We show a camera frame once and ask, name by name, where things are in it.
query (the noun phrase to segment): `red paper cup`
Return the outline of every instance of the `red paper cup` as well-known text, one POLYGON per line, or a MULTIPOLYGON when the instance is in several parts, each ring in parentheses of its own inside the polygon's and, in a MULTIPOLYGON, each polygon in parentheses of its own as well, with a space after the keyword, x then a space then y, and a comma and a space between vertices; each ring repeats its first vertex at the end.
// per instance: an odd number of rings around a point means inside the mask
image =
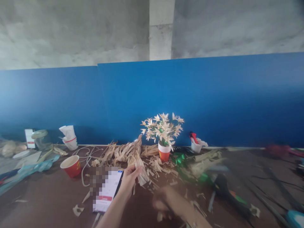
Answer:
POLYGON ((161 152, 160 150, 158 150, 158 151, 159 151, 159 156, 161 157, 162 162, 169 161, 170 152, 164 153, 164 152, 161 152))
POLYGON ((64 169, 64 171, 71 177, 75 177, 81 172, 79 156, 73 155, 67 159, 65 159, 61 164, 60 168, 64 169))
POLYGON ((159 156, 161 157, 161 161, 162 162, 167 162, 169 160, 171 148, 161 146, 158 143, 158 151, 159 151, 159 156))

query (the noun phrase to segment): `paper cup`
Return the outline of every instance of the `paper cup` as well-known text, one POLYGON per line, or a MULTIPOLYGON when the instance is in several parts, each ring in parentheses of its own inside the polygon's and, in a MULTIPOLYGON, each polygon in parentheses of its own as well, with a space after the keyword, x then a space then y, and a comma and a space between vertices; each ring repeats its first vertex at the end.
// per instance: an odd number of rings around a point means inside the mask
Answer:
POLYGON ((167 162, 169 160, 171 148, 161 146, 158 142, 158 150, 159 150, 159 156, 161 157, 161 161, 167 162))
POLYGON ((191 149, 192 149, 194 152, 199 153, 200 150, 202 149, 202 147, 203 147, 203 144, 196 144, 195 142, 192 142, 192 141, 191 141, 191 149))
POLYGON ((61 164, 60 168, 64 169, 64 171, 71 177, 75 177, 81 172, 79 156, 73 155, 67 159, 65 159, 61 164))
POLYGON ((62 141, 68 147, 69 150, 76 150, 78 148, 77 137, 69 141, 62 141))

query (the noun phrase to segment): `red and white cup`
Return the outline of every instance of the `red and white cup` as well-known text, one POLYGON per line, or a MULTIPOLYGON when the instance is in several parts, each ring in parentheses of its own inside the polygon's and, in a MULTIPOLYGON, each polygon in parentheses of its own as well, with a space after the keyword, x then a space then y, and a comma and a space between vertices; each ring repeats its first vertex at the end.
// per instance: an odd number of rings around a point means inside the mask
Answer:
POLYGON ((73 155, 65 159, 61 164, 60 168, 64 169, 64 171, 71 177, 76 177, 81 172, 79 156, 73 155))
POLYGON ((161 157, 162 162, 167 162, 169 161, 169 156, 170 156, 170 147, 164 147, 161 146, 158 142, 158 151, 159 151, 159 156, 161 157))
POLYGON ((78 148, 77 137, 72 140, 62 140, 63 143, 68 147, 69 150, 76 150, 78 148))

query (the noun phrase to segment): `corn husk flower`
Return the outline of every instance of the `corn husk flower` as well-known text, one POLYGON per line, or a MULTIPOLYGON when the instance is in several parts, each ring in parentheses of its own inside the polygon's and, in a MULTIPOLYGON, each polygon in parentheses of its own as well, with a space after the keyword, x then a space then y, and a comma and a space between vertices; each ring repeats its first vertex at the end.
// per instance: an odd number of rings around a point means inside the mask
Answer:
POLYGON ((159 140, 161 146, 169 146, 172 150, 172 145, 174 145, 174 138, 180 135, 183 130, 181 125, 185 122, 184 119, 172 113, 172 120, 169 120, 169 114, 159 114, 154 116, 154 118, 146 119, 142 121, 143 126, 147 129, 141 129, 142 134, 146 134, 147 140, 159 140))

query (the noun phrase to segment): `concrete pillar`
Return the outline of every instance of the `concrete pillar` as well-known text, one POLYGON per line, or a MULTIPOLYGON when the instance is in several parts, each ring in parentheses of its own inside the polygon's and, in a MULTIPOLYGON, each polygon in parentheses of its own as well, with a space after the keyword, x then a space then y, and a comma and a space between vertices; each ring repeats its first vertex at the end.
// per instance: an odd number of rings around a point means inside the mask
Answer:
POLYGON ((175 0, 150 0, 150 60, 171 59, 175 0))

